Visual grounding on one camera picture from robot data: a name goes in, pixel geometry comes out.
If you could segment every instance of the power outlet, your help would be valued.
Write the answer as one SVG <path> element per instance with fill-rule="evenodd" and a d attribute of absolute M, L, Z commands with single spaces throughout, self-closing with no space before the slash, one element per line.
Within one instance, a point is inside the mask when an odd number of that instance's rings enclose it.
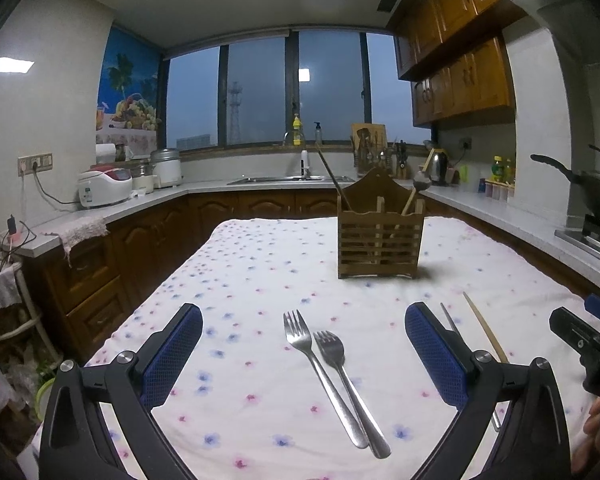
<path fill-rule="evenodd" d="M 463 150 L 470 150 L 471 137 L 463 137 L 462 139 L 460 139 L 460 148 L 462 148 Z"/>
<path fill-rule="evenodd" d="M 54 156 L 51 153 L 42 153 L 41 155 L 29 155 L 18 157 L 18 176 L 24 176 L 33 173 L 33 163 L 36 162 L 36 172 L 49 171 L 54 168 Z"/>

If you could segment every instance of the kitchen sink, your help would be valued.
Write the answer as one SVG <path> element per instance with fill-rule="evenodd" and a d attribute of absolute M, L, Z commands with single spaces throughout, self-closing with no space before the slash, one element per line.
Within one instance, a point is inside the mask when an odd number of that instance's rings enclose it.
<path fill-rule="evenodd" d="M 348 176 L 336 176 L 337 182 L 353 182 Z M 239 184 L 266 184 L 271 182 L 330 182 L 329 176 L 248 176 L 240 180 L 229 182 L 228 186 L 237 186 Z"/>

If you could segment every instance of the white floral tablecloth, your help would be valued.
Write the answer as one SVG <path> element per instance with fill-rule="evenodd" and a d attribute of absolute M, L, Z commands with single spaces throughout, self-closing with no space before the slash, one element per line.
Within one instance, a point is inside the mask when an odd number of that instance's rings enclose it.
<path fill-rule="evenodd" d="M 203 336 L 170 398 L 152 413 L 199 480 L 406 480 L 455 409 L 440 399 L 411 347 L 405 309 L 424 301 L 446 326 L 443 302 L 469 347 L 493 352 L 465 290 L 511 362 L 549 359 L 572 445 L 579 440 L 592 397 L 582 389 L 578 355 L 549 330 L 548 317 L 566 306 L 600 330 L 580 298 L 456 219 L 426 219 L 417 280 L 339 280 L 336 244 L 335 218 L 224 222 L 89 364 L 137 350 L 183 303 L 194 303 Z M 309 361 L 286 342 L 282 315 L 296 308 L 312 331 L 343 340 L 346 368 L 391 445 L 389 458 L 353 446 Z M 348 401 L 336 371 L 326 369 Z M 144 478 L 111 407 L 103 411 L 128 472 Z M 466 478 L 479 473 L 494 436 L 489 427 Z"/>

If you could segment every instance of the paper towel roll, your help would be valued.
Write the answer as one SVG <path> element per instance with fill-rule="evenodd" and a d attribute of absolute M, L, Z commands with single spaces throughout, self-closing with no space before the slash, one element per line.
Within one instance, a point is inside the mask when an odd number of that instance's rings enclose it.
<path fill-rule="evenodd" d="M 96 144 L 96 164 L 116 161 L 115 144 Z"/>

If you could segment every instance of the stove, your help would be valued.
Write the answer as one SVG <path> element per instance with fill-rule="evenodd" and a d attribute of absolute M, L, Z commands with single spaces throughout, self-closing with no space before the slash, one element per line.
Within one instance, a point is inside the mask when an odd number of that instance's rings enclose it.
<path fill-rule="evenodd" d="M 581 230 L 556 230 L 555 235 L 600 260 L 600 220 L 595 216 L 586 215 Z"/>

